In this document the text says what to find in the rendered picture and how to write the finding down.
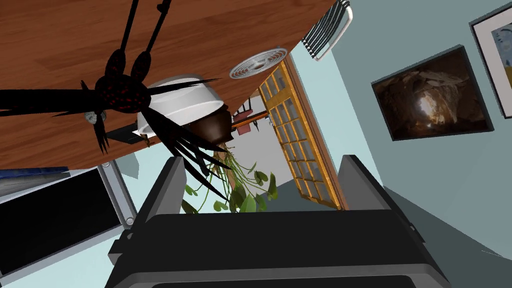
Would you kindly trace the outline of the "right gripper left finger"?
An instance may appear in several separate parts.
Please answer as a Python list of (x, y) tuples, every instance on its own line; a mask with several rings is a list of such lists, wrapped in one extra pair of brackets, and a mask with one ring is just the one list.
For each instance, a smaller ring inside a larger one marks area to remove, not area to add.
[(178, 214), (186, 183), (184, 159), (180, 156), (170, 157), (138, 211), (133, 227), (140, 228), (157, 215)]

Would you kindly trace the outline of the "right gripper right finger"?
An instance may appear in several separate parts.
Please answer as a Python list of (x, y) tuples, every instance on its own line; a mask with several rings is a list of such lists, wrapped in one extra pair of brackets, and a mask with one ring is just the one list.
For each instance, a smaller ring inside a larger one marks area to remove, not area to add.
[(349, 210), (400, 210), (356, 155), (342, 157), (337, 179)]

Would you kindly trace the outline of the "yellow wooden glass-paned door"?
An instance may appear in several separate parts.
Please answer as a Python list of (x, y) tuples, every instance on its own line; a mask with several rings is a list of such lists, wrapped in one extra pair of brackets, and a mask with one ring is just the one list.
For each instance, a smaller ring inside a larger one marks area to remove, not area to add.
[(289, 56), (258, 91), (300, 196), (336, 210), (347, 210), (333, 161)]

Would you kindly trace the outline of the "brown pot with green plant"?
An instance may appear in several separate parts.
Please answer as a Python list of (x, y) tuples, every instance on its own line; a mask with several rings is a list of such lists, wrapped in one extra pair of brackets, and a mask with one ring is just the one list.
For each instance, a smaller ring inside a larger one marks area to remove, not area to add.
[(221, 149), (213, 153), (214, 162), (208, 164), (204, 158), (195, 156), (202, 173), (203, 183), (200, 186), (207, 189), (206, 199), (213, 192), (214, 177), (223, 183), (222, 189), (217, 192), (219, 199), (213, 203), (216, 212), (263, 212), (267, 209), (267, 201), (278, 197), (274, 173), (259, 170), (257, 163), (251, 167), (241, 165), (227, 145), (233, 139), (233, 131), (251, 123), (257, 126), (257, 121), (267, 116), (267, 111), (252, 114), (251, 110), (244, 110), (232, 117), (228, 107), (223, 105), (212, 114), (188, 124), (194, 134)]

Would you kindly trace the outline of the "white round pot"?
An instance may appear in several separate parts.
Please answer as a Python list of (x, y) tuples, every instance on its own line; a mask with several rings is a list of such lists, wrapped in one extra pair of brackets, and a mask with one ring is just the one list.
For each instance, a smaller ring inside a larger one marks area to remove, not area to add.
[[(148, 88), (198, 80), (203, 80), (198, 74), (181, 74), (155, 82)], [(209, 84), (201, 83), (197, 86), (153, 95), (149, 107), (183, 126), (212, 114), (223, 104), (224, 102)], [(156, 136), (140, 112), (137, 114), (137, 131), (132, 132), (139, 136), (142, 133), (148, 138)]]

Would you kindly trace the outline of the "black spiky plant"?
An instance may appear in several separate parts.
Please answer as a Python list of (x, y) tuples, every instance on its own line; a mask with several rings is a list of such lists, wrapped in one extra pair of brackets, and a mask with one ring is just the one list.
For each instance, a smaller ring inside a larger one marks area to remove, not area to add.
[(147, 48), (136, 58), (130, 74), (125, 74), (125, 49), (131, 32), (139, 0), (132, 0), (127, 24), (119, 49), (113, 51), (107, 61), (105, 72), (93, 89), (85, 83), (81, 89), (3, 89), (0, 90), (0, 117), (54, 114), (66, 116), (94, 112), (95, 137), (102, 152), (107, 150), (108, 139), (102, 120), (102, 112), (114, 110), (123, 114), (142, 114), (155, 135), (173, 156), (186, 156), (185, 169), (202, 185), (213, 191), (210, 182), (201, 177), (193, 163), (206, 169), (205, 161), (219, 167), (221, 161), (206, 151), (220, 152), (221, 148), (195, 135), (150, 107), (152, 96), (202, 84), (201, 80), (186, 81), (148, 88), (143, 80), (151, 66), (151, 49), (168, 14), (172, 0), (162, 0), (157, 5), (160, 13)]

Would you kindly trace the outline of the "dark framed cave picture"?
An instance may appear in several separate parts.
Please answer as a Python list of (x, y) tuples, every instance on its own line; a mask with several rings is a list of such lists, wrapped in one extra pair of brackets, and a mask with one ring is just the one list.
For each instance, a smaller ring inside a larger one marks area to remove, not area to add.
[(392, 141), (492, 132), (461, 44), (371, 84)]

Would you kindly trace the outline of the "grey-framed black screen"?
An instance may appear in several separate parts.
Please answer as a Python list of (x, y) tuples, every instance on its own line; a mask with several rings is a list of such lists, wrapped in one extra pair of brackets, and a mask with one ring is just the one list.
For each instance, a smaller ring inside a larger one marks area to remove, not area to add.
[(120, 234), (136, 214), (115, 161), (0, 171), (0, 288)]

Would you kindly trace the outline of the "pale framed picture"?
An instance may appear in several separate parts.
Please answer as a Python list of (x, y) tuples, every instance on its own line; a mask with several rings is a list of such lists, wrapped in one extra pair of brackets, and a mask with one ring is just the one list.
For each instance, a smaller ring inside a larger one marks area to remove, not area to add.
[(512, 119), (512, 1), (469, 26), (501, 114)]

